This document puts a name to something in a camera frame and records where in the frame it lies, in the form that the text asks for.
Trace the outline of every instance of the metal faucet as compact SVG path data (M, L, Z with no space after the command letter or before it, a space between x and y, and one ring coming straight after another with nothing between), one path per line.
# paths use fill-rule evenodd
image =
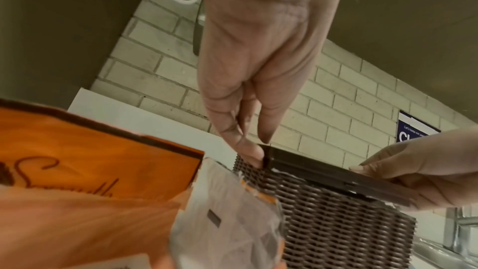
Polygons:
M472 207L448 208L443 246L465 258L478 257L470 250L471 228L478 227L478 217L472 216Z

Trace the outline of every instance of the blue sign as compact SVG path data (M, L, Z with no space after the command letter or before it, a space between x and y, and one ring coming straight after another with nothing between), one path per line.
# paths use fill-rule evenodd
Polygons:
M398 113L397 137L395 142L402 142L426 135L434 135L439 132L439 129L404 111Z

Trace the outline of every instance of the fingernail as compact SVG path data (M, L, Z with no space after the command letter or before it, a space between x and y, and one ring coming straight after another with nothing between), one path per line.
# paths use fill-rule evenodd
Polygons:
M350 166L349 170L356 172L363 171L363 166Z

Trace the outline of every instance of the dark ceiling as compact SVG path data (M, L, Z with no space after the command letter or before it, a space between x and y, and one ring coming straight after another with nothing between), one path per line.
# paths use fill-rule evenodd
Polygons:
M478 0L341 0L329 39L478 122Z

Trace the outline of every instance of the white brick wall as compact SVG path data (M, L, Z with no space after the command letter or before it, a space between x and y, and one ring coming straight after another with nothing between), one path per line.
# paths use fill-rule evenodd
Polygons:
M91 89L217 134L196 83L191 41L197 9L144 0ZM395 142L399 110L443 131L474 124L327 40L272 145L348 168ZM256 123L257 116L250 138L259 142Z

